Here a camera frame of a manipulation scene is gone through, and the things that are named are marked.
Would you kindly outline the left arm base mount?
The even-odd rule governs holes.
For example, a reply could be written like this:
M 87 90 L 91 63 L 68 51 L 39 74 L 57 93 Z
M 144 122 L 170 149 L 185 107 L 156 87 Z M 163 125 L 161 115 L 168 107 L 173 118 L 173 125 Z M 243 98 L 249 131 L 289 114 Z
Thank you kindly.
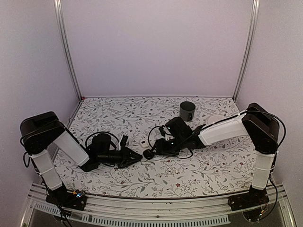
M 85 191 L 68 191 L 64 184 L 58 189 L 51 190 L 47 188 L 46 191 L 46 202 L 58 207 L 84 211 L 87 202 Z

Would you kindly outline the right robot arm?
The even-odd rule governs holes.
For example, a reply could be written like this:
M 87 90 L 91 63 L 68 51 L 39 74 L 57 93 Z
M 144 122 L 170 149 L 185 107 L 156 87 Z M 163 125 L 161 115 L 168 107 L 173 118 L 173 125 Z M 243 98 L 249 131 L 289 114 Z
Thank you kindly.
M 180 117 L 165 124 L 172 139 L 158 139 L 153 145 L 157 155 L 175 156 L 182 149 L 202 149 L 214 143 L 238 136 L 249 136 L 257 153 L 253 188 L 245 195 L 248 206 L 255 206 L 263 199 L 273 163 L 279 147 L 286 137 L 286 126 L 277 116 L 267 112 L 257 103 L 249 104 L 244 111 L 202 124 L 191 129 Z

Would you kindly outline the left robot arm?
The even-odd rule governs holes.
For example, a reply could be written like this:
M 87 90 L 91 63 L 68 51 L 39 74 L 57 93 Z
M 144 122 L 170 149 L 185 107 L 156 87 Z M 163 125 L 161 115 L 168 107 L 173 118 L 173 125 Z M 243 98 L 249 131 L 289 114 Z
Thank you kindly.
M 70 202 L 70 194 L 57 173 L 48 149 L 56 147 L 65 153 L 82 171 L 90 172 L 100 164 L 129 167 L 142 160 L 142 155 L 127 147 L 127 136 L 117 140 L 114 134 L 101 131 L 88 136 L 91 143 L 82 145 L 70 130 L 50 111 L 23 120 L 20 124 L 20 143 L 37 173 L 52 191 L 52 198 L 60 205 Z

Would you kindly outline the black earbud charging case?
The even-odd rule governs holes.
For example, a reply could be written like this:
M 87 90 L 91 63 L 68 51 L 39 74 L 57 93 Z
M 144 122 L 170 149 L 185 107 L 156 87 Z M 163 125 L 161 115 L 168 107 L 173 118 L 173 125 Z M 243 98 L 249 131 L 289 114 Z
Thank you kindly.
M 154 153 L 150 150 L 150 149 L 146 149 L 143 152 L 143 156 L 147 159 L 147 160 L 151 160 L 152 158 L 154 158 Z

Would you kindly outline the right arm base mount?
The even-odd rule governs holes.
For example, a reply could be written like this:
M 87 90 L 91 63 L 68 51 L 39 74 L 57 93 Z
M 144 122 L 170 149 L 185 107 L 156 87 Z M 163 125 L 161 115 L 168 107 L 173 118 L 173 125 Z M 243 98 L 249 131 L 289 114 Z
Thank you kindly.
M 243 194 L 233 195 L 228 198 L 227 204 L 232 211 L 260 206 L 269 202 L 266 189 L 258 190 L 252 186 L 249 191 Z

